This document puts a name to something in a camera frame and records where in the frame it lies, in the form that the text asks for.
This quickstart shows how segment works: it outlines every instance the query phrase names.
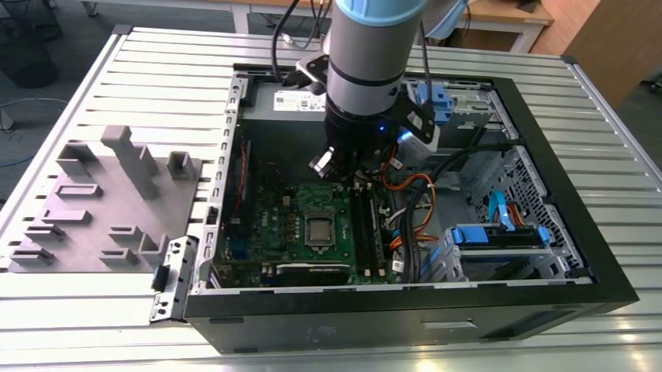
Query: label sticker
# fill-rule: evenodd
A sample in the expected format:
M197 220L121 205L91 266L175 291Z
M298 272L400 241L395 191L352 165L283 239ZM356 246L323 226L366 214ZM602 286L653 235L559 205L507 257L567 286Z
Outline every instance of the label sticker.
M327 95L314 95L308 91L276 91L273 111L324 112Z
M400 170L400 168L402 168L402 161L400 160L398 160L398 159L395 159L395 157L392 157L391 161L388 163L392 165L392 167L395 169Z
M394 255L392 255L391 271L395 273L402 273L404 272L404 261L402 261L398 252L392 252L392 254Z

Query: aluminum profile table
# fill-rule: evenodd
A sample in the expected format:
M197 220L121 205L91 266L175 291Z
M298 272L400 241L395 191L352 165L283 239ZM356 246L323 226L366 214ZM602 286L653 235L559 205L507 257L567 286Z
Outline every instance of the aluminum profile table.
M155 157L187 151L208 160L196 197L209 194L213 146L232 64L267 64L269 38L135 28L113 34L0 211L0 258L41 208L68 140L97 153L105 125L129 125ZM281 49L280 64L307 52ZM518 342L219 356L183 324L148 326L151 274L0 274L0 367L137 370L662 370L662 177L582 69L558 57L474 50L430 51L439 74L511 78L641 296L607 315L580 318ZM410 69L420 71L420 50ZM204 203L188 233L201 234Z

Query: trash bin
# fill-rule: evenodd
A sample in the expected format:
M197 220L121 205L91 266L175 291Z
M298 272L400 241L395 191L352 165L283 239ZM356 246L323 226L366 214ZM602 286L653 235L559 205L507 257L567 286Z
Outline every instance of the trash bin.
M29 24L0 18L0 71L21 88L40 88L57 79L48 51Z
M25 20L41 41L51 41L63 35L48 0L0 0L13 19Z

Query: blue cable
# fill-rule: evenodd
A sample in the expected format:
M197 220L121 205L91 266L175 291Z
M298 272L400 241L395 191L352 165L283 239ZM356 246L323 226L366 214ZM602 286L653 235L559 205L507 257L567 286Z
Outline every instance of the blue cable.
M13 163L7 163L7 164L0 164L0 168L4 168L4 167L11 167L12 165L17 165L20 163L24 163L25 161L28 160L32 160L32 158L35 157L35 155L31 155L29 157L27 157L25 159L23 160L19 160L19 161L15 161Z

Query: floor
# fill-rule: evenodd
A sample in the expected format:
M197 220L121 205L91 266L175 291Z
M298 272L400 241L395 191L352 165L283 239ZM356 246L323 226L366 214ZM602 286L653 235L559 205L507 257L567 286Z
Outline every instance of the floor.
M16 88L0 75L0 102L28 97L67 100L85 76L116 24L233 32L229 12L101 4L99 16L88 18L80 3L69 0L60 0L55 11L64 32L64 37L48 43L48 51L60 72L57 82L47 88L27 90ZM249 24L252 33L271 34L273 31L268 27L269 21L260 15L251 15ZM312 19L294 17L289 24L294 36L307 36ZM61 108L63 106L55 103L28 102L7 109L19 123L13 134L0 133L0 208L29 161L11 167L3 167L3 164L23 160L36 153ZM662 165L662 94L651 95L647 87L642 85L618 108L618 114L654 161Z

